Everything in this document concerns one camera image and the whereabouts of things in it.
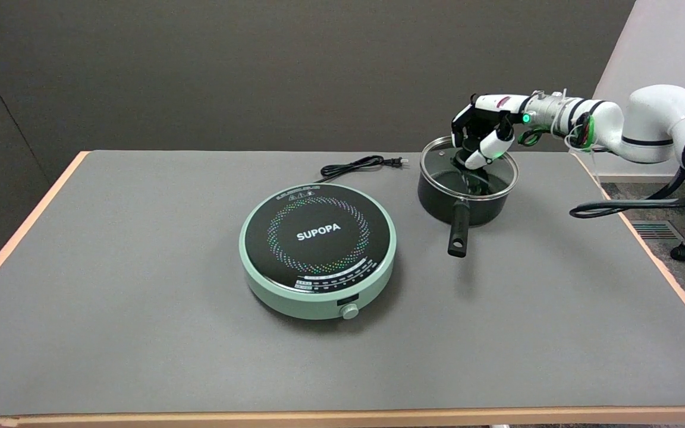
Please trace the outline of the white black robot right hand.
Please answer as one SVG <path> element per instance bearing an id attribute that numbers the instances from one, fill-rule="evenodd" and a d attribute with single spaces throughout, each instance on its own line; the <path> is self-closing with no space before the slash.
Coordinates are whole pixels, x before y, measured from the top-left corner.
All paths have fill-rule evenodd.
<path id="1" fill-rule="evenodd" d="M 451 141 L 460 149 L 460 163 L 478 170 L 511 148 L 514 125 L 524 122 L 525 95 L 473 95 L 470 103 L 451 120 Z"/>

